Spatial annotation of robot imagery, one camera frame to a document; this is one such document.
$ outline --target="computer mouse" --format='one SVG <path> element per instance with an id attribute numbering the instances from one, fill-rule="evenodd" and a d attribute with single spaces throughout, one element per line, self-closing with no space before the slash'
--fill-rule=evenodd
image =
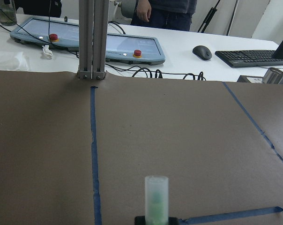
<path id="1" fill-rule="evenodd" d="M 199 56 L 203 60 L 209 60 L 212 57 L 211 51 L 203 45 L 198 45 L 193 49 L 193 54 Z"/>

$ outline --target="glass bottle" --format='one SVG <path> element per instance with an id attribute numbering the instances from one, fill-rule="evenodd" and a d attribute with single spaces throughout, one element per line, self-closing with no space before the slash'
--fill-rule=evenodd
<path id="1" fill-rule="evenodd" d="M 0 0 L 0 23 L 5 26 L 16 24 L 14 0 Z"/>

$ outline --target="blue tape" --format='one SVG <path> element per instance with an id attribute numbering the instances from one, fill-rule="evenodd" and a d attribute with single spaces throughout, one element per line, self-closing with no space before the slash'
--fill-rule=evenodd
<path id="1" fill-rule="evenodd" d="M 282 161 L 283 163 L 283 157 L 279 154 L 279 152 L 276 150 L 275 146 L 273 145 L 273 143 L 271 142 L 271 140 L 268 138 L 268 136 L 266 136 L 265 132 L 262 131 L 262 129 L 259 127 L 259 125 L 256 123 L 256 121 L 252 118 L 252 116 L 250 115 L 250 113 L 246 110 L 246 108 L 241 104 L 241 102 L 238 100 L 238 98 L 236 97 L 236 95 L 233 93 L 233 91 L 229 88 L 229 86 L 223 82 L 223 85 L 225 86 L 225 88 L 229 91 L 229 93 L 232 95 L 232 97 L 234 98 L 234 100 L 237 102 L 237 104 L 239 105 L 239 107 L 245 112 L 245 114 L 247 115 L 247 117 L 250 119 L 250 121 L 253 123 L 253 125 L 256 127 L 256 129 L 258 130 L 258 132 L 264 137 L 264 139 L 267 141 L 267 143 L 270 145 L 270 147 L 273 149 L 273 151 L 275 152 L 275 154 L 279 157 L 279 159 Z"/>
<path id="2" fill-rule="evenodd" d="M 212 223 L 221 220 L 254 217 L 254 216 L 260 216 L 260 215 L 266 215 L 266 214 L 278 213 L 278 212 L 283 212 L 283 209 L 281 207 L 275 206 L 275 207 L 256 209 L 256 210 L 231 212 L 231 213 L 224 213 L 224 214 L 210 215 L 203 217 L 192 217 L 186 220 L 179 219 L 179 224 L 192 225 L 192 224 Z"/>
<path id="3" fill-rule="evenodd" d="M 93 174 L 93 189 L 94 189 L 94 215 L 95 225 L 102 225 L 101 216 L 101 199 L 99 193 L 99 179 L 98 179 L 98 154 L 97 154 L 97 129 L 96 129 L 96 109 L 95 109 L 95 89 L 90 88 L 90 128 L 92 132 L 93 142 L 91 144 L 91 162 Z"/>

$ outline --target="hand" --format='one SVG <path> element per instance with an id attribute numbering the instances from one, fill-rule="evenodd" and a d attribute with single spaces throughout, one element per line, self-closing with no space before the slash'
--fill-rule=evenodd
<path id="1" fill-rule="evenodd" d="M 137 4 L 136 14 L 137 17 L 144 21 L 149 22 L 152 7 L 148 0 L 139 0 Z"/>

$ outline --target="black keyboard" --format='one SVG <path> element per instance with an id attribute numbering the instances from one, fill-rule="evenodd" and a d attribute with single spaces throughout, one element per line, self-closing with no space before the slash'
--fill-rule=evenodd
<path id="1" fill-rule="evenodd" d="M 274 50 L 216 51 L 216 55 L 230 67 L 258 67 L 283 65 L 283 60 L 273 59 Z"/>

